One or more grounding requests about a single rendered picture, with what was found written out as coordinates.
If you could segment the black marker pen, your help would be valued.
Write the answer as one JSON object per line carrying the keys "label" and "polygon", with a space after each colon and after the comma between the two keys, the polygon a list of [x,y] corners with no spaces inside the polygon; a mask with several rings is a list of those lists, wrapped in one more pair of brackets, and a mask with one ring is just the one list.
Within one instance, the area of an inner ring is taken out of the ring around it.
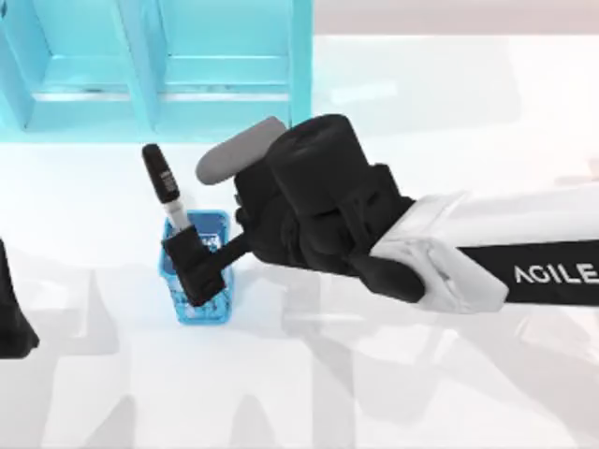
{"label": "black marker pen", "polygon": [[188,228],[191,223],[181,201],[179,186],[162,150],[157,144],[149,143],[143,146],[141,154],[155,194],[165,209],[174,232]]}

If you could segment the blue pierced pen holder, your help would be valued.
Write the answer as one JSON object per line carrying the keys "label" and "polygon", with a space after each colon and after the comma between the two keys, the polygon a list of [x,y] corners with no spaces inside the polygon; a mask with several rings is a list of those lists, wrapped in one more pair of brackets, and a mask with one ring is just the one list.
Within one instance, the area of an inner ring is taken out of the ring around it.
{"label": "blue pierced pen holder", "polygon": [[[190,222],[196,227],[202,242],[211,251],[220,249],[229,240],[230,219],[223,210],[190,210]],[[165,281],[177,320],[184,326],[213,326],[226,323],[233,311],[234,274],[226,268],[222,274],[226,289],[200,307],[194,307],[179,282],[172,261],[165,250],[158,257],[158,274]]]}

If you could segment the pale grey rounded box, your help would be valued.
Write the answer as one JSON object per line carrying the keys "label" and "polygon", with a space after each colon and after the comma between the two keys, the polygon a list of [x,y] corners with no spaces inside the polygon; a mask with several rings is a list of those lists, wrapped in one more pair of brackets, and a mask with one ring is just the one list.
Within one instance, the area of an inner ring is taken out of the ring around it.
{"label": "pale grey rounded box", "polygon": [[234,177],[261,160],[286,131],[286,125],[273,116],[250,126],[208,150],[197,162],[197,179],[215,185]]}

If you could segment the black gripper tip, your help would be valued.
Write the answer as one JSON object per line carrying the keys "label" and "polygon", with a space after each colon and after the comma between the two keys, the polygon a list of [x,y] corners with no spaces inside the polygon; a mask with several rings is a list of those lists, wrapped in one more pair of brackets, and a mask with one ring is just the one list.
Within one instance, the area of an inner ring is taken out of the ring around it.
{"label": "black gripper tip", "polygon": [[15,295],[6,247],[0,239],[0,360],[26,358],[39,343]]}

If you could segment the light blue rack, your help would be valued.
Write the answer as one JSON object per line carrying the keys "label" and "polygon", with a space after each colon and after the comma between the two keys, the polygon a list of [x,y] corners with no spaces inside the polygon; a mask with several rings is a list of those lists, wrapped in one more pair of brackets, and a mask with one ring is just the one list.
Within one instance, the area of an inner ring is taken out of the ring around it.
{"label": "light blue rack", "polygon": [[314,0],[0,0],[0,142],[208,141],[312,108]]}

